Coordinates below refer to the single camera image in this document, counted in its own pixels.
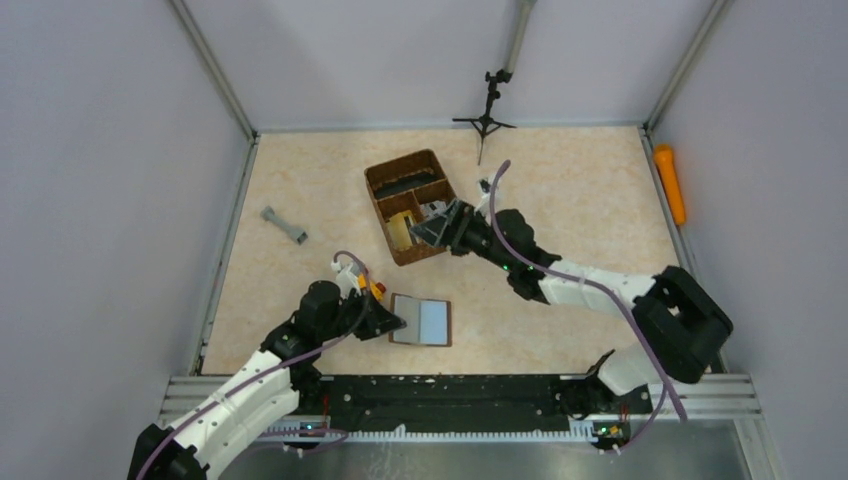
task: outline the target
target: metal pole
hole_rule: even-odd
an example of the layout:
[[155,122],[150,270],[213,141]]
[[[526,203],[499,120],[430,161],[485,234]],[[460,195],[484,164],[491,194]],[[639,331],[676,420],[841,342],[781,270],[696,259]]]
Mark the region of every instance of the metal pole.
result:
[[698,59],[699,54],[703,50],[704,45],[707,43],[707,40],[709,39],[710,35],[715,30],[715,27],[718,25],[719,20],[721,20],[721,18],[727,12],[727,8],[732,3],[733,0],[713,1],[713,4],[710,6],[709,11],[707,11],[707,15],[701,22],[701,26],[698,27],[698,31],[695,33],[695,37],[689,44],[689,48],[686,49],[686,53],[683,54],[683,58],[680,60],[680,63],[674,70],[674,74],[671,76],[671,80],[669,80],[668,85],[666,85],[662,95],[660,95],[660,99],[659,101],[657,101],[657,104],[651,111],[651,115],[648,117],[648,120],[645,121],[645,129],[647,130],[648,135],[651,135],[653,133],[656,126],[660,123],[660,120],[662,120],[662,117],[668,109],[669,104],[674,99],[674,96],[677,94],[677,91],[680,89],[680,86],[683,84],[683,80],[686,78],[689,71],[692,70],[692,67],[695,65],[696,60]]
[[518,54],[521,52],[521,44],[524,42],[524,32],[527,30],[527,21],[530,19],[530,12],[537,0],[519,0],[518,22],[515,27],[515,35],[512,37],[512,48],[509,50],[509,57],[506,60],[504,72],[512,76],[515,71],[515,63],[518,62]]
[[191,11],[185,4],[185,1],[167,0],[167,2],[171,6],[174,15],[179,20],[186,35],[188,35],[195,52],[200,57],[201,63],[211,77],[212,83],[215,85],[224,103],[230,109],[236,122],[238,122],[239,127],[241,127],[244,136],[247,137],[248,141],[252,142],[256,137],[256,129],[253,128],[253,125],[251,125],[250,120],[247,118],[247,114],[244,113],[244,108],[242,108],[238,97],[236,97],[232,85],[230,85],[227,77],[224,76],[218,60],[212,53],[212,49],[209,48],[209,44],[203,37],[203,33],[201,33],[200,28],[197,26],[197,22],[194,21],[194,17],[191,15]]
[[244,169],[238,181],[236,196],[232,201],[233,207],[227,223],[227,233],[224,237],[224,243],[219,250],[218,265],[211,279],[211,283],[205,290],[209,292],[209,297],[207,297],[206,302],[201,306],[203,318],[200,324],[200,336],[197,337],[197,344],[189,365],[190,375],[199,375],[203,367],[202,359],[206,356],[206,346],[209,338],[212,336],[212,325],[215,322],[215,315],[218,313],[218,303],[221,301],[221,292],[224,289],[224,278],[227,275],[227,267],[230,265],[230,255],[233,252],[233,243],[236,240],[236,230],[238,230],[241,211],[244,207],[244,199],[247,197],[247,186],[250,183],[250,176],[253,173],[253,165],[256,163],[256,154],[258,152],[259,141],[257,138],[251,142],[250,150],[247,153]]

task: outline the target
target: small gray object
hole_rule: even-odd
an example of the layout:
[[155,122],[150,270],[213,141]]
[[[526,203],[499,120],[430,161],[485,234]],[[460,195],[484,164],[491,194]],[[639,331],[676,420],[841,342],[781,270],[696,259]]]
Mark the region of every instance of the small gray object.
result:
[[448,204],[442,200],[436,200],[430,203],[422,203],[421,213],[424,215],[425,220],[430,220],[431,218],[436,218],[448,209]]
[[303,242],[309,238],[309,235],[306,234],[306,231],[298,226],[289,225],[285,220],[278,217],[276,213],[274,213],[274,209],[270,206],[265,207],[260,213],[262,218],[266,221],[273,223],[274,225],[280,227],[280,230],[286,232],[294,243],[301,245]]

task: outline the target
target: cable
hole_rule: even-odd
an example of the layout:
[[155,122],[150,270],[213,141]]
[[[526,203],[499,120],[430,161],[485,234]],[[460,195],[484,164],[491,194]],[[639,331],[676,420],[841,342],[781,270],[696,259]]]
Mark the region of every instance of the cable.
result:
[[625,450],[630,448],[630,446],[633,445],[633,442],[636,441],[637,438],[641,437],[642,434],[645,432],[645,430],[648,429],[648,426],[650,426],[652,423],[654,423],[654,420],[657,419],[657,415],[660,414],[660,410],[662,409],[663,403],[665,403],[665,397],[667,395],[668,395],[668,389],[666,389],[665,385],[663,385],[663,391],[660,394],[660,399],[659,399],[659,401],[657,401],[657,406],[654,407],[654,411],[651,412],[651,416],[648,417],[647,420],[645,420],[645,423],[643,423],[642,426],[639,427],[639,430],[636,430],[636,433],[634,433],[633,436],[630,437],[630,440],[628,440],[627,443],[618,447],[617,452],[619,454],[624,453]]
[[610,298],[610,300],[612,300],[615,306],[618,307],[618,309],[621,311],[621,314],[624,315],[624,318],[627,320],[627,323],[630,324],[630,328],[633,329],[633,333],[636,334],[636,338],[639,340],[639,343],[642,344],[642,347],[645,349],[645,353],[647,353],[648,358],[651,360],[651,363],[657,370],[657,374],[659,375],[660,380],[663,384],[663,389],[668,390],[668,396],[671,399],[671,403],[674,405],[674,410],[677,412],[677,416],[680,417],[680,421],[685,422],[688,419],[688,416],[686,415],[686,410],[683,408],[683,402],[680,401],[680,396],[674,389],[674,385],[672,384],[671,379],[668,377],[668,374],[665,373],[665,370],[662,368],[662,365],[660,364],[660,361],[657,358],[656,354],[651,349],[651,346],[648,344],[648,340],[645,338],[645,335],[642,333],[642,331],[639,329],[639,326],[636,324],[636,319],[633,317],[633,313],[630,312],[630,309],[627,308],[627,306],[624,304],[624,302],[621,301],[618,295],[616,295],[615,292],[613,292],[609,287],[602,283],[590,280],[588,278],[580,278],[574,275],[569,275],[567,273],[557,272],[555,270],[543,267],[542,265],[539,265],[537,263],[531,262],[523,255],[518,253],[514,248],[512,248],[512,245],[510,245],[509,242],[506,241],[506,237],[504,237],[503,232],[498,226],[498,218],[495,214],[495,193],[497,191],[498,183],[500,182],[501,176],[506,173],[511,163],[512,162],[510,162],[509,160],[505,160],[501,164],[500,168],[498,168],[498,171],[495,174],[495,178],[492,180],[492,188],[489,193],[489,214],[492,218],[492,228],[495,230],[495,235],[498,237],[498,240],[500,240],[501,244],[504,246],[504,248],[507,249],[507,251],[512,256],[520,260],[522,263],[529,265],[542,273],[562,278],[571,282],[582,282],[585,285],[597,288],[601,292],[605,293]]
[[[338,258],[339,258],[340,255],[346,255],[346,256],[350,257],[350,259],[354,263],[356,263],[356,265],[362,271],[362,274],[365,276],[365,293],[363,293],[363,295],[365,295],[365,301],[362,304],[362,313],[359,314],[359,318],[356,319],[356,322],[354,322],[354,324],[350,328],[350,330],[346,334],[342,335],[341,337],[338,337],[334,340],[331,340],[331,341],[325,343],[324,345],[321,345],[320,347],[316,348],[315,350],[311,350],[311,351],[306,352],[302,355],[298,355],[297,357],[290,358],[290,359],[280,363],[277,366],[271,367],[267,370],[264,370],[262,372],[257,373],[256,375],[253,375],[252,377],[248,378],[247,380],[245,380],[245,381],[241,382],[240,384],[236,385],[235,387],[233,387],[228,392],[224,393],[224,398],[227,398],[227,399],[231,398],[233,395],[244,390],[248,385],[252,384],[253,382],[255,382],[257,380],[265,378],[268,375],[270,375],[270,374],[272,374],[276,371],[283,370],[284,368],[288,368],[288,367],[290,367],[290,366],[292,366],[292,365],[294,365],[298,362],[302,362],[303,360],[306,360],[307,358],[314,357],[315,355],[318,355],[321,352],[324,352],[326,350],[329,350],[329,349],[335,347],[336,345],[341,343],[342,340],[347,338],[347,336],[350,335],[351,332],[356,330],[356,327],[358,327],[360,323],[362,323],[362,321],[365,319],[365,316],[368,314],[368,307],[370,305],[371,278],[368,275],[368,269],[365,268],[365,264],[362,263],[362,261],[359,260],[359,258],[356,255],[354,255],[354,254],[352,254],[352,253],[350,253],[346,250],[339,250],[338,252],[336,252],[333,255],[333,261],[334,262],[338,261]],[[194,415],[190,416],[186,421],[184,421],[180,425],[177,425],[177,427],[174,428],[174,430],[171,433],[169,433],[168,436],[166,436],[165,439],[162,440],[162,442],[159,443],[159,445],[156,446],[156,448],[153,450],[153,453],[151,453],[150,456],[147,457],[147,460],[145,460],[144,464],[141,466],[141,469],[138,471],[138,475],[136,475],[136,477],[135,477],[136,480],[144,480],[144,477],[147,475],[147,472],[150,470],[150,467],[153,466],[153,462],[156,461],[156,458],[159,457],[159,455],[162,453],[162,450],[164,450],[165,447],[169,443],[171,443],[171,440],[176,438],[176,436],[179,435],[183,430],[185,430],[189,425],[191,425],[192,423],[197,421],[197,419],[199,419],[200,417],[202,417],[202,416],[206,415],[207,413],[209,413],[210,411],[212,411],[218,405],[219,405],[218,401],[213,400],[213,401],[209,402],[209,405],[206,405],[205,407],[196,411],[194,413]]]

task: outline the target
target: brown woven basket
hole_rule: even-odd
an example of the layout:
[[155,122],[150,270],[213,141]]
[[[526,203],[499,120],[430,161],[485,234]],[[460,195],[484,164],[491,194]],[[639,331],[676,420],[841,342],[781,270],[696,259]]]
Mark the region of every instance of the brown woven basket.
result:
[[[436,180],[379,200],[376,198],[375,192],[384,185],[423,172],[433,174]],[[436,200],[450,203],[451,200],[456,198],[456,194],[450,182],[448,182],[447,176],[445,176],[445,171],[442,170],[442,166],[432,150],[421,150],[366,168],[365,183],[368,187],[368,195],[374,204],[374,210],[377,212],[377,218],[380,219],[380,226],[383,229],[383,235],[386,237],[386,245],[398,266],[409,265],[445,251],[444,248],[433,248],[423,243],[398,250],[395,248],[386,226],[389,218],[405,210],[412,212],[416,223],[423,222],[424,215],[421,213],[420,205]]]

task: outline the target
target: orange cylinder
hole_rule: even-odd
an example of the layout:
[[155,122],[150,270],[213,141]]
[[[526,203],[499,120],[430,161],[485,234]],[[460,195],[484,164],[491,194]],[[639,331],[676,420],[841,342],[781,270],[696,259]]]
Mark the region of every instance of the orange cylinder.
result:
[[660,172],[663,190],[671,209],[671,217],[677,226],[686,222],[686,210],[683,208],[683,195],[680,194],[680,184],[677,183],[677,172],[674,171],[674,151],[668,145],[660,145],[654,149],[654,163]]

